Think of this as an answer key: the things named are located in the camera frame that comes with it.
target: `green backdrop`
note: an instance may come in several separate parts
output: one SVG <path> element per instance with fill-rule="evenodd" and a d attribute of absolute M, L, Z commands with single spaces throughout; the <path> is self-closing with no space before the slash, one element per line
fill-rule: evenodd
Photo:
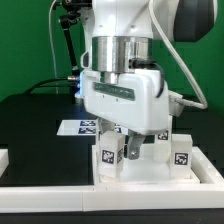
<path fill-rule="evenodd" d="M 0 100 L 24 92 L 33 84 L 54 77 L 48 34 L 48 11 L 52 1 L 7 0 L 0 7 Z M 63 9 L 53 12 L 53 36 L 58 76 L 70 75 L 69 57 L 57 20 Z M 174 43 L 195 75 L 210 108 L 224 115 L 224 1 L 219 0 L 215 27 L 197 43 Z M 84 50 L 82 27 L 72 27 L 77 55 Z M 164 68 L 169 88 L 193 94 L 179 67 L 161 41 L 154 41 L 153 58 Z M 55 93 L 48 89 L 41 92 Z"/>

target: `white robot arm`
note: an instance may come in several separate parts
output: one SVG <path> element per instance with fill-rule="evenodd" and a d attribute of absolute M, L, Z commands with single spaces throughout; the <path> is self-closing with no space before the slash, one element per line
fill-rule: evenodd
<path fill-rule="evenodd" d="M 129 159 L 139 157 L 145 136 L 162 134 L 171 128 L 169 115 L 179 116 L 186 105 L 207 107 L 197 82 L 169 41 L 194 42 L 205 36 L 214 26 L 217 0 L 63 3 L 80 13 L 84 27 L 86 52 L 81 58 L 81 95 L 85 108 L 100 118 L 102 134 L 113 130 L 115 123 L 129 130 Z M 168 91 L 162 68 L 151 55 L 152 40 L 158 39 L 164 41 L 184 71 L 200 103 Z"/>

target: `black table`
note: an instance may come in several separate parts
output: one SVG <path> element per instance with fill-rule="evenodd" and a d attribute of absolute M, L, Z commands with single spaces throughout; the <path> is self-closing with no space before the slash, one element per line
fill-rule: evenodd
<path fill-rule="evenodd" d="M 0 103 L 0 148 L 9 161 L 0 187 L 92 185 L 94 137 L 57 136 L 64 119 L 95 119 L 69 95 L 12 95 Z M 212 111 L 186 109 L 174 133 L 191 134 L 194 145 L 222 173 L 224 119 Z M 1 214 L 0 223 L 224 223 L 223 209 Z"/>

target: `white cube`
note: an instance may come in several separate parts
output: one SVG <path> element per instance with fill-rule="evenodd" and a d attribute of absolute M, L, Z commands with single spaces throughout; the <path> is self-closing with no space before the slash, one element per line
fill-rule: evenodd
<path fill-rule="evenodd" d="M 169 116 L 168 129 L 162 134 L 155 135 L 154 160 L 156 162 L 166 163 L 170 160 L 172 121 L 173 117 Z"/>
<path fill-rule="evenodd" d="M 191 135 L 172 135 L 170 176 L 174 179 L 189 179 L 192 157 Z"/>
<path fill-rule="evenodd" d="M 111 178 L 118 178 L 123 170 L 125 135 L 108 131 L 100 138 L 98 172 Z"/>

